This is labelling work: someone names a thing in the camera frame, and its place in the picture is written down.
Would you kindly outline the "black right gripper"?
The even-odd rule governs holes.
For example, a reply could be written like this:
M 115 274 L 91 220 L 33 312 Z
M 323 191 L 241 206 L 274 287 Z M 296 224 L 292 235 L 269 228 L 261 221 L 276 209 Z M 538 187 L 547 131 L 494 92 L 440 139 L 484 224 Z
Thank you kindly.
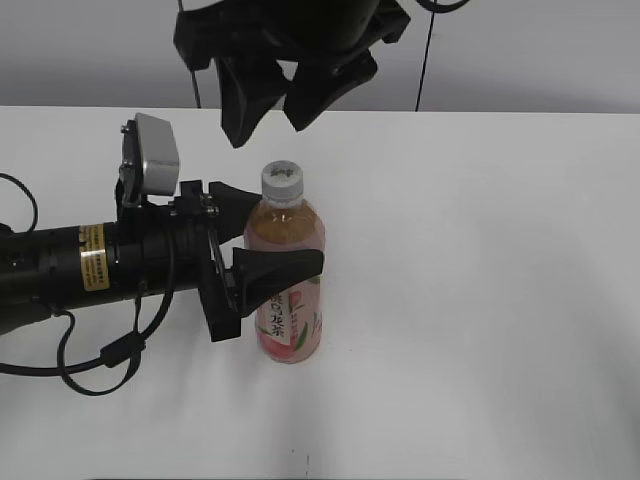
M 375 76 L 369 48 L 398 42 L 409 22 L 395 1 L 218 1 L 180 12 L 173 43 L 190 70 L 215 59 L 221 127 L 242 147 L 286 93 L 293 128 L 309 127 Z M 289 87 L 277 60 L 313 66 L 299 64 Z

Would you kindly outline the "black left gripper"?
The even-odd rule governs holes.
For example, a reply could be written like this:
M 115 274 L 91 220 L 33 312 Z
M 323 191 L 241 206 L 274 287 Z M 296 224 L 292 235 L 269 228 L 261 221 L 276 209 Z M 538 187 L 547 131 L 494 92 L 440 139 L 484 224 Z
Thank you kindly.
M 112 280 L 120 292 L 136 297 L 162 296 L 159 310 L 139 337 L 143 340 L 164 321 L 174 294 L 195 289 L 210 338 L 221 342 L 241 335 L 242 318 L 276 294 L 323 272 L 324 253 L 317 249 L 256 251 L 233 249 L 232 270 L 220 246 L 244 234 L 262 195 L 210 182 L 184 181 L 180 194 L 166 205 L 143 198 L 124 208 L 122 187 L 115 187 L 117 221 L 113 227 Z

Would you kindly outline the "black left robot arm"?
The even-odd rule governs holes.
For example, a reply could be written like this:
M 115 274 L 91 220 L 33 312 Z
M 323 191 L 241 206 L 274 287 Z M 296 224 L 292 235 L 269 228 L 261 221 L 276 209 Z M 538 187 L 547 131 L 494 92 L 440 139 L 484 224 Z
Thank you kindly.
M 323 252 L 310 248 L 235 248 L 225 266 L 221 245 L 243 234 L 260 200 L 222 182 L 183 181 L 168 204 L 121 206 L 114 222 L 3 233 L 1 323 L 174 287 L 197 290 L 212 341 L 237 338 L 244 318 L 323 270 Z

